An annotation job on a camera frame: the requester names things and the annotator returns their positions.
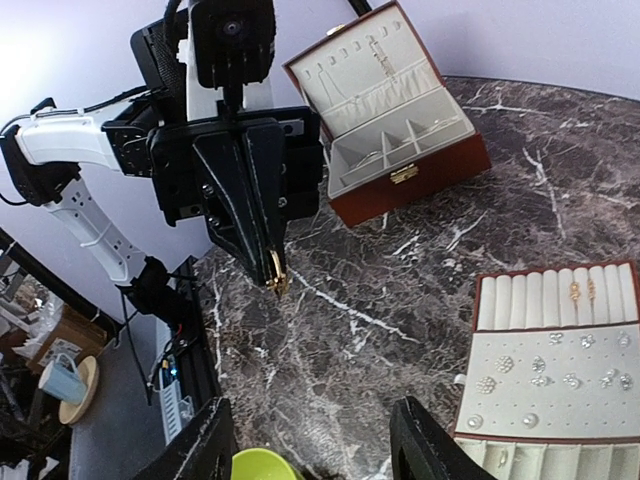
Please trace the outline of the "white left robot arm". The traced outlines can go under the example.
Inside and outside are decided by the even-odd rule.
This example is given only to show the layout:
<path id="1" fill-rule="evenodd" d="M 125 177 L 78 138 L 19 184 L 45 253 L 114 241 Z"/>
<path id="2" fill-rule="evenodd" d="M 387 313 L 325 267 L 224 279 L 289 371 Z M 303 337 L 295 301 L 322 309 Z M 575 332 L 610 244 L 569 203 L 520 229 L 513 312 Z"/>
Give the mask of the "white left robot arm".
<path id="1" fill-rule="evenodd" d="M 311 109 L 246 103 L 269 76 L 276 33 L 270 1 L 172 1 L 133 35 L 142 87 L 77 109 L 46 99 L 1 132 L 22 202 L 61 221 L 143 315 L 177 326 L 191 303 L 99 205 L 86 165 L 149 179 L 168 225 L 203 218 L 253 283 L 289 287 L 286 228 L 317 212 L 323 153 Z"/>

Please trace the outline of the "brown ring earring tray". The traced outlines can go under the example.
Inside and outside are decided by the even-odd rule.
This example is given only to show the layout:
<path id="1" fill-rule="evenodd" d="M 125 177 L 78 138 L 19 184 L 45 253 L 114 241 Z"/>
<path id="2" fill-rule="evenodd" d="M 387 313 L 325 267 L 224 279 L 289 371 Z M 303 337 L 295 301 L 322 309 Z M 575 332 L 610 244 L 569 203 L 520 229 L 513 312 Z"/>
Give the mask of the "brown ring earring tray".
<path id="1" fill-rule="evenodd" d="M 636 265 L 481 276 L 460 382 L 453 439 L 495 478 L 637 478 Z"/>

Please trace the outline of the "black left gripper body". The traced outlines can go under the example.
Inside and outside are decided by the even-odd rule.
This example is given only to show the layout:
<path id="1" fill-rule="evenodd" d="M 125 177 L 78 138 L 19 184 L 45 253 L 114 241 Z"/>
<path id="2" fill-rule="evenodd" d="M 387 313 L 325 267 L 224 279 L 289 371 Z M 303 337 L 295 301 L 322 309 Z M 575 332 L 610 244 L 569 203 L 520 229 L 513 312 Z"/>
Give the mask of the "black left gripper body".
<path id="1" fill-rule="evenodd" d="M 287 201 L 281 209 L 287 220 L 311 217 L 319 208 L 320 115 L 309 107 L 286 107 L 239 114 L 236 119 L 195 120 L 153 129 L 147 138 L 152 164 L 152 180 L 160 210 L 166 222 L 174 226 L 180 220 L 222 210 L 213 196 L 204 196 L 203 186 L 210 181 L 192 147 L 200 135 L 241 133 L 266 120 L 276 121 L 285 135 L 283 185 L 280 195 Z"/>

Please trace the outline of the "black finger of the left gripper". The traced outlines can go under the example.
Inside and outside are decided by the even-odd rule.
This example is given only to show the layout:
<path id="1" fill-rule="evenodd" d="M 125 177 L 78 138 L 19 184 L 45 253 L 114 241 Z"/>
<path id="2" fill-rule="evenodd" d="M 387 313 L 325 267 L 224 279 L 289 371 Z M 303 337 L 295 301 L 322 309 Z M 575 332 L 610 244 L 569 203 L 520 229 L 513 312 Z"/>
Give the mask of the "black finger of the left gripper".
<path id="1" fill-rule="evenodd" d="M 229 133 L 200 135 L 193 143 L 205 179 L 216 202 L 210 208 L 219 225 L 212 229 L 214 242 L 241 262 L 250 278 L 266 284 L 258 249 L 257 215 L 252 188 L 241 148 Z"/>
<path id="2" fill-rule="evenodd" d="M 263 276 L 266 280 L 280 280 L 285 270 L 282 259 L 285 226 L 279 207 L 285 134 L 275 119 L 266 118 L 246 128 L 243 147 L 252 188 L 252 207 L 257 215 Z"/>

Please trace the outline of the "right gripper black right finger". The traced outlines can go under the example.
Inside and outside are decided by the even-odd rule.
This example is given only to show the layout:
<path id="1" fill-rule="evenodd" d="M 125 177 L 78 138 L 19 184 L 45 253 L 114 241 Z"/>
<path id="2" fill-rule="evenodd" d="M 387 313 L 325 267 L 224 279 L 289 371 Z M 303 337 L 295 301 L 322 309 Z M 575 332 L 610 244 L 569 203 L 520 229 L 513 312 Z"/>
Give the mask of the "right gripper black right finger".
<path id="1" fill-rule="evenodd" d="M 495 480 L 413 396 L 394 403 L 389 429 L 395 480 Z"/>

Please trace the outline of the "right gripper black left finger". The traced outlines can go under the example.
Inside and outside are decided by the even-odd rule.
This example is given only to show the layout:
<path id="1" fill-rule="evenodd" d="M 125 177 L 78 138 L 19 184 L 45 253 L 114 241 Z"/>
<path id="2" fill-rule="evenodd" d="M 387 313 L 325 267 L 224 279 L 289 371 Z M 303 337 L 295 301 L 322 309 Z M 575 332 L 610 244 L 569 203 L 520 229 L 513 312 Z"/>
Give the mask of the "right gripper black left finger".
<path id="1" fill-rule="evenodd" d="M 236 451 L 231 402 L 211 398 L 163 453 L 133 479 L 229 480 Z"/>

